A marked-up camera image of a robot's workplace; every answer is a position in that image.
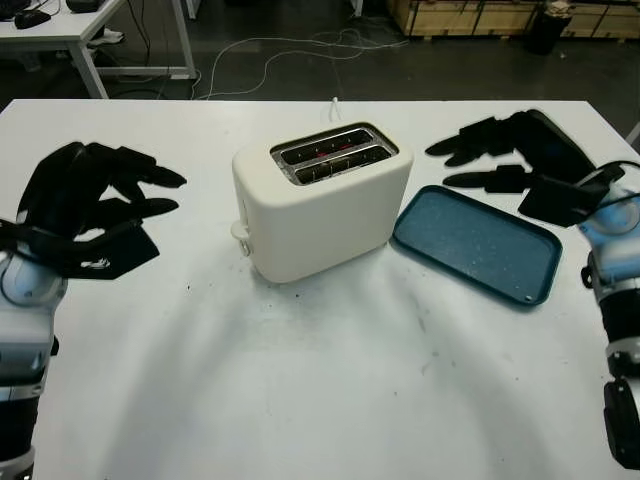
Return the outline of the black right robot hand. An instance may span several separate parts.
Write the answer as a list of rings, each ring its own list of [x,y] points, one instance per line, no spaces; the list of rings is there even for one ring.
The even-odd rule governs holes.
[[[521,193],[539,180],[575,184],[595,171],[581,148],[543,112],[518,111],[506,119],[489,117],[459,129],[452,137],[426,148],[433,157],[446,157],[447,167],[461,167],[484,155],[518,153],[530,170],[503,164],[484,172],[451,175],[446,186],[482,188],[488,193]]]

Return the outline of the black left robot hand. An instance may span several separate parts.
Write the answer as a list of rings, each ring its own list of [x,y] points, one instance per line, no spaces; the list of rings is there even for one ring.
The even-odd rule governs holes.
[[[121,146],[71,142],[39,162],[20,199],[16,220],[74,240],[90,230],[110,230],[169,213],[178,203],[147,198],[139,184],[177,189],[177,172],[144,153]]]

